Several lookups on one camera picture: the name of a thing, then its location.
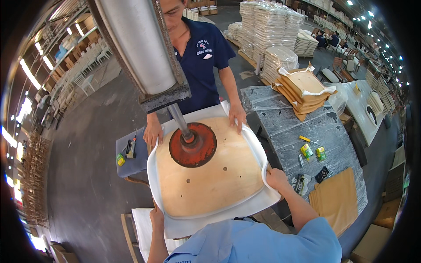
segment plywood seat board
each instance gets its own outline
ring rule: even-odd
[[[198,121],[210,126],[217,140],[216,152],[203,166],[186,168],[170,156],[173,132],[157,147],[157,169],[165,212],[171,217],[200,217],[232,207],[262,190],[261,167],[228,117]]]

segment yellow screwdriver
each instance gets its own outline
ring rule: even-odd
[[[300,135],[300,139],[305,140],[305,141],[308,141],[309,143],[314,143],[314,144],[316,144],[316,145],[318,145],[318,146],[322,147],[320,144],[318,144],[318,143],[316,143],[316,142],[314,142],[314,141],[311,141],[310,139],[308,139],[308,138],[306,138],[306,137],[304,137],[304,136],[301,136],[301,135]]]

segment wooden chair leg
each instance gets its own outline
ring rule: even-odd
[[[142,183],[142,184],[144,184],[144,185],[146,185],[146,186],[150,187],[148,182],[146,182],[146,181],[144,181],[144,180],[140,180],[140,179],[132,178],[132,177],[130,177],[130,176],[125,177],[125,178],[124,178],[124,180],[129,181],[129,182],[131,182],[131,183]]]

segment worker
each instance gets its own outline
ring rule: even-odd
[[[298,195],[285,173],[271,169],[267,183],[288,202],[297,235],[282,234],[251,220],[208,224],[168,255],[164,215],[150,212],[152,242],[148,263],[176,262],[340,262],[342,249],[325,218]]]
[[[329,44],[336,47],[336,46],[338,46],[338,43],[339,43],[338,32],[335,31],[332,35],[332,40],[329,41]]]
[[[220,104],[213,75],[213,67],[216,67],[231,104],[230,125],[234,127],[234,119],[237,118],[237,132],[240,134],[246,113],[238,96],[234,74],[228,65],[228,60],[235,57],[235,52],[216,26],[183,17],[187,0],[161,0],[160,4],[174,53],[192,93],[191,98],[178,103],[181,113],[187,114]],[[147,115],[143,139],[147,144],[155,146],[157,138],[159,143],[163,142],[161,124],[153,112]]]
[[[319,41],[319,44],[317,45],[318,48],[325,48],[327,45],[324,34],[325,32],[323,30],[319,30],[317,33],[316,39]]]

